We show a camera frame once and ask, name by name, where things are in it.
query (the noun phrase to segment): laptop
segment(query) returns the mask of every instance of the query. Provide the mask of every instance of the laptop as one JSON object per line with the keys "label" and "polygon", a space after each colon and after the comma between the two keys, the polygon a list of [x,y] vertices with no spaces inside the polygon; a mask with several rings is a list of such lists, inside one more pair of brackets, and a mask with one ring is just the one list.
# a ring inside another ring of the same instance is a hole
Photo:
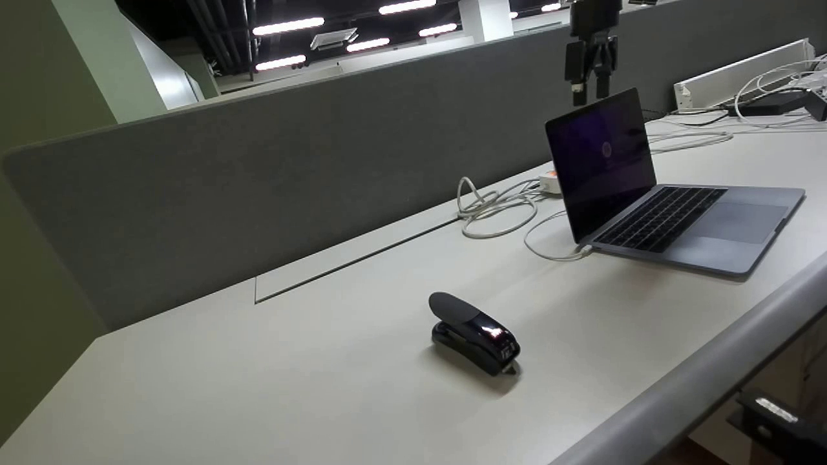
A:
{"label": "laptop", "polygon": [[635,90],[546,125],[571,235],[593,251],[747,280],[803,189],[664,187]]}

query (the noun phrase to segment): gray partition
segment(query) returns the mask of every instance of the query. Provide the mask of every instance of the gray partition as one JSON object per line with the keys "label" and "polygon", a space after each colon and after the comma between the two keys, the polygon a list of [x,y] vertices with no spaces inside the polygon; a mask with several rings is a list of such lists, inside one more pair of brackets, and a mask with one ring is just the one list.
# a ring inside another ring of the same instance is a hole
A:
{"label": "gray partition", "polygon": [[[616,89],[650,116],[679,79],[812,36],[824,0],[683,0],[622,18]],[[568,32],[266,93],[10,155],[22,200],[109,329],[548,161]]]}

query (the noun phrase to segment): black stapler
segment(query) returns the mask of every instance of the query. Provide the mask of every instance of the black stapler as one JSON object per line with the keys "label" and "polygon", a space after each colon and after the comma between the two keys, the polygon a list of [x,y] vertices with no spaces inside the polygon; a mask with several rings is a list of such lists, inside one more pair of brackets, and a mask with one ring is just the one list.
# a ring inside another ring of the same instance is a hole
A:
{"label": "black stapler", "polygon": [[461,351],[491,378],[511,373],[519,344],[509,329],[444,292],[434,292],[430,307],[439,318],[431,332],[434,344]]}

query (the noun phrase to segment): laptop lid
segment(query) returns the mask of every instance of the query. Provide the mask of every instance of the laptop lid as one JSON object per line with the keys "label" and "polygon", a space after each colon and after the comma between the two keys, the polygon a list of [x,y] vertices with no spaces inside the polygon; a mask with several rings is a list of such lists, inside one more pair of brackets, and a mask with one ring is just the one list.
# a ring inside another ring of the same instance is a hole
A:
{"label": "laptop lid", "polygon": [[577,243],[656,183],[638,90],[554,119],[546,136]]}

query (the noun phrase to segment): desk surface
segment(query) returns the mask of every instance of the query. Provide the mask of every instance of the desk surface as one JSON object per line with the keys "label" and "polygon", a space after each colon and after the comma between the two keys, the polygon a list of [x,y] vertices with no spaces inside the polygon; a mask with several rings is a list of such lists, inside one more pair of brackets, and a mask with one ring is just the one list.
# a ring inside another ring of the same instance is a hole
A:
{"label": "desk surface", "polygon": [[[721,334],[752,329],[749,316],[827,251],[824,146],[827,132],[743,136],[656,159],[660,182],[807,189],[747,282],[599,253],[550,265],[527,253],[519,232],[476,243],[449,226],[255,305],[285,280],[372,240],[444,222],[444,205],[98,338],[0,451],[0,462],[588,460],[588,447],[573,446],[608,433],[660,384],[687,375],[685,365]],[[538,249],[560,251],[567,240],[564,221],[532,235]],[[523,375],[489,380],[434,349],[434,291],[506,324],[523,344]]]}

